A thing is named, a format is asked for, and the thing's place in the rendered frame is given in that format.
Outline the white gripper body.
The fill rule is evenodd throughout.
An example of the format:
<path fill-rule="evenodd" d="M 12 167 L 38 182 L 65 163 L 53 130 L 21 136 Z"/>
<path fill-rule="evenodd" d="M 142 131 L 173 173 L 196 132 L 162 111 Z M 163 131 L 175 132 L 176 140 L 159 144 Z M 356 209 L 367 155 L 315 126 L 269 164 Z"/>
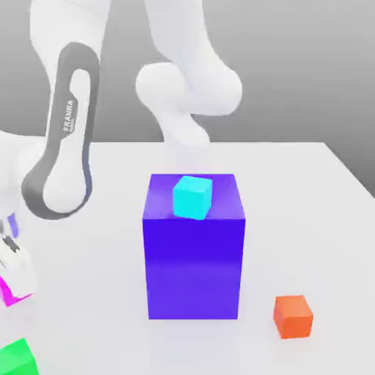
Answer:
<path fill-rule="evenodd" d="M 22 298 L 37 290 L 34 265 L 24 248 L 16 252 L 10 248 L 0 248 L 0 276 L 14 297 Z"/>

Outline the small green cube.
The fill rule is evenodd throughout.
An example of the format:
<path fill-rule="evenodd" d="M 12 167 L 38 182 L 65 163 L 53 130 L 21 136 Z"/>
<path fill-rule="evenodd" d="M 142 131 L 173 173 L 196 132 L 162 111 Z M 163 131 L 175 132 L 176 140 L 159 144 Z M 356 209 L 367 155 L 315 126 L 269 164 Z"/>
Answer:
<path fill-rule="evenodd" d="M 40 375 L 25 338 L 0 349 L 0 375 Z"/>

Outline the small magenta cube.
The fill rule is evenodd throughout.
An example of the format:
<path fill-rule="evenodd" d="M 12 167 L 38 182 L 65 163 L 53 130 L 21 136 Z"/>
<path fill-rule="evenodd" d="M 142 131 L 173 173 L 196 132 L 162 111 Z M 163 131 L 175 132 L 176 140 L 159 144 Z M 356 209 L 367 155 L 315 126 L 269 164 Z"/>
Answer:
<path fill-rule="evenodd" d="M 0 276 L 0 299 L 6 307 L 10 307 L 26 298 L 32 296 L 34 291 L 20 283 L 7 281 Z"/>

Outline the large purple box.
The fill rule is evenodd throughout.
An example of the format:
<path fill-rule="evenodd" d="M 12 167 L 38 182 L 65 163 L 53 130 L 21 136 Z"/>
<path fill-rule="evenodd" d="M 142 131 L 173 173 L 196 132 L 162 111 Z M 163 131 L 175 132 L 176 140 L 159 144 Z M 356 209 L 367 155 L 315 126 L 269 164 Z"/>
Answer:
<path fill-rule="evenodd" d="M 152 174 L 142 217 L 150 319 L 238 317 L 245 213 L 232 174 L 211 174 L 204 220 L 173 213 L 178 174 Z"/>

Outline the small cyan cube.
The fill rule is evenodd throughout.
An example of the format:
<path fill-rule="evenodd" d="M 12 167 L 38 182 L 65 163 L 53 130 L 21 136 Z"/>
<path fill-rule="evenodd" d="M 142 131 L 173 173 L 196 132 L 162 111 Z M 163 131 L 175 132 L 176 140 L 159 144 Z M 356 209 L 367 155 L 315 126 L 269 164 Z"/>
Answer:
<path fill-rule="evenodd" d="M 212 206 L 211 179 L 183 176 L 172 190 L 173 213 L 177 217 L 203 220 Z"/>

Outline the small orange cube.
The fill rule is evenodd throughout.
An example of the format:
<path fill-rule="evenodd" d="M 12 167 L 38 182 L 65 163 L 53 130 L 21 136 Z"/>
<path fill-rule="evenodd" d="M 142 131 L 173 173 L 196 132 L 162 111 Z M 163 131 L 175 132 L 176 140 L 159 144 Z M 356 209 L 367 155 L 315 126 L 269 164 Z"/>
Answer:
<path fill-rule="evenodd" d="M 313 312 L 303 295 L 279 296 L 275 298 L 273 320 L 282 339 L 307 338 Z"/>

